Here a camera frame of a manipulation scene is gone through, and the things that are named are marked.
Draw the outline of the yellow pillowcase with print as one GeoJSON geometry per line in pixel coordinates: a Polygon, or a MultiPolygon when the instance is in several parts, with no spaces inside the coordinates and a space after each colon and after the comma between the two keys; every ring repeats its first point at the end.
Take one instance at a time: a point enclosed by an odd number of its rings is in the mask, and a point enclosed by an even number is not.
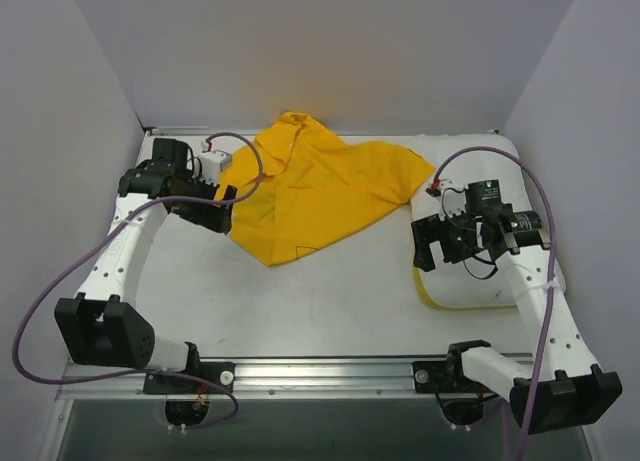
{"type": "Polygon", "coordinates": [[[409,203],[434,171],[408,148],[350,145],[311,115],[286,112],[222,175],[242,198],[229,236],[266,266],[288,263],[409,203]]]}

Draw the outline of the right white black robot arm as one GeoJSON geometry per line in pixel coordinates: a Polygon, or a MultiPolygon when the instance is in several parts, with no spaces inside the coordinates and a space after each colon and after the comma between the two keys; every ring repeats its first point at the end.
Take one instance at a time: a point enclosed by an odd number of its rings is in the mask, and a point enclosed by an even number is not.
{"type": "Polygon", "coordinates": [[[534,363],[526,366],[484,340],[453,343],[443,366],[446,383],[456,390],[483,386],[500,396],[528,434],[598,421],[621,396],[622,383],[617,373],[601,368],[578,330],[555,275],[552,240],[541,216],[503,202],[496,180],[466,186],[436,181],[426,191],[441,206],[411,224],[414,267],[435,270],[433,244],[449,264],[487,253],[534,349],[534,363]]]}

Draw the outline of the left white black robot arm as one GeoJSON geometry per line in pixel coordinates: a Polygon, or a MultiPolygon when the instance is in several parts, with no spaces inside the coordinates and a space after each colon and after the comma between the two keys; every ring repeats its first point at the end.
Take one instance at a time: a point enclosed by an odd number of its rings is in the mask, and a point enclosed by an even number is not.
{"type": "Polygon", "coordinates": [[[120,178],[113,240],[100,250],[77,294],[60,299],[54,309],[74,363],[166,370],[167,381],[180,392],[199,386],[202,367],[189,359],[193,345],[159,334],[136,310],[136,294],[154,238],[170,214],[229,232],[236,189],[222,188],[218,180],[231,164],[231,154],[211,142],[195,154],[183,141],[157,138],[150,158],[120,178]]]}

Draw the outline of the white pillow with yellow edge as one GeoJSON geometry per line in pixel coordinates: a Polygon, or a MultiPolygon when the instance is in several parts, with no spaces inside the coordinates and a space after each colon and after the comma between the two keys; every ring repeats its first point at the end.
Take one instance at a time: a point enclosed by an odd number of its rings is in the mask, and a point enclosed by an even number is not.
{"type": "MultiPolygon", "coordinates": [[[[518,155],[512,142],[497,134],[421,135],[407,146],[436,168],[456,152],[475,146],[518,155]]],[[[472,182],[496,179],[502,200],[510,203],[515,211],[532,208],[525,188],[526,175],[516,163],[499,154],[485,151],[464,154],[444,169],[440,179],[446,187],[458,190],[472,182]]],[[[492,267],[482,262],[489,258],[487,252],[480,253],[477,259],[450,264],[443,261],[438,243],[433,243],[431,250],[436,268],[430,272],[413,269],[414,283],[424,304],[444,310],[499,309],[514,305],[503,274],[492,274],[492,267]]]]}

